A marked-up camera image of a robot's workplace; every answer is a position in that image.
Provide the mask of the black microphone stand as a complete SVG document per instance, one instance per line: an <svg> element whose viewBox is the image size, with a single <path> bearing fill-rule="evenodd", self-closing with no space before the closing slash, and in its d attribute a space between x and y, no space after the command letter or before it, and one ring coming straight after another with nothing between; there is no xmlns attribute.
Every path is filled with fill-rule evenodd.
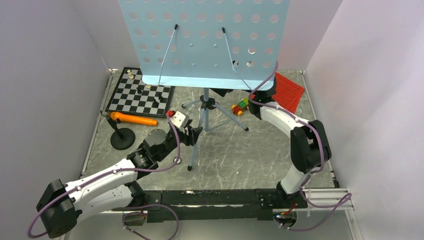
<svg viewBox="0 0 424 240"><path fill-rule="evenodd" d="M114 130L114 133L110 137L111 146L116 150L126 150L130 148L136 140L134 131L126 127L118 128L118 124L121 123L119 118L114 120L111 116L107 116L106 120Z"/></svg>

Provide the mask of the light blue music stand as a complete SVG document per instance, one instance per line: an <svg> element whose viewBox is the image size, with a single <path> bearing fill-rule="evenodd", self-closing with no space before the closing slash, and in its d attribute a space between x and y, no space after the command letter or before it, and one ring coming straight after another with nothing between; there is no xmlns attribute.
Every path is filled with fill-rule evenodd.
<svg viewBox="0 0 424 240"><path fill-rule="evenodd" d="M148 85L273 87L287 0L121 0Z"/></svg>

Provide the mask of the orange toy microphone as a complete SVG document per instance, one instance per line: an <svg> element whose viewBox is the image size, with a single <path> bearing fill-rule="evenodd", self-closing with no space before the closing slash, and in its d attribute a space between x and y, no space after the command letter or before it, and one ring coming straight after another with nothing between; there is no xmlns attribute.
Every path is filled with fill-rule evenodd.
<svg viewBox="0 0 424 240"><path fill-rule="evenodd" d="M152 118L146 118L141 116L135 116L130 114L124 114L121 112L111 112L109 116L118 123L132 123L146 126L157 126L158 121Z"/></svg>

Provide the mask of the red sheet music paper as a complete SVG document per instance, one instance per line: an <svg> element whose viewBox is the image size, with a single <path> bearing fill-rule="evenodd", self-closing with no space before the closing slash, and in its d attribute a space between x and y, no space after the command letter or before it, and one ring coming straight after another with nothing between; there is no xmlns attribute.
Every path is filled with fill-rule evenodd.
<svg viewBox="0 0 424 240"><path fill-rule="evenodd" d="M295 99L301 98L305 88L289 80L280 73L275 74L275 90L273 99L284 109L288 110Z"/></svg>

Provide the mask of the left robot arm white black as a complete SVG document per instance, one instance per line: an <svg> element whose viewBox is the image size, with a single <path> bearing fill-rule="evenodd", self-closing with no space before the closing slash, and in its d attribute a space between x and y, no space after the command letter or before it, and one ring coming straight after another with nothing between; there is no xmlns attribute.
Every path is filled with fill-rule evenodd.
<svg viewBox="0 0 424 240"><path fill-rule="evenodd" d="M167 119L169 131L154 129L139 147L109 168L88 177L63 183L60 179L50 182L36 205L36 219L41 219L49 238L58 238L77 223L98 213L116 208L139 209L144 203L144 192L137 180L150 173L164 172L158 163L171 152L177 151L180 159L181 145L194 146L203 127L192 127L191 119Z"/></svg>

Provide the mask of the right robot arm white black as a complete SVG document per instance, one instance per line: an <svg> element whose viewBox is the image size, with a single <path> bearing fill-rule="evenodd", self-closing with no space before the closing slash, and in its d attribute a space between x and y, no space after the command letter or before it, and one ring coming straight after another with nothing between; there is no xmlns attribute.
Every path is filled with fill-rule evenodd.
<svg viewBox="0 0 424 240"><path fill-rule="evenodd" d="M277 204L288 208L310 176L322 171L332 157L324 125L317 119L308 121L296 116L280 106L266 91L250 93L240 108L247 108L252 115L272 124L290 139L292 165L277 183L275 195Z"/></svg>

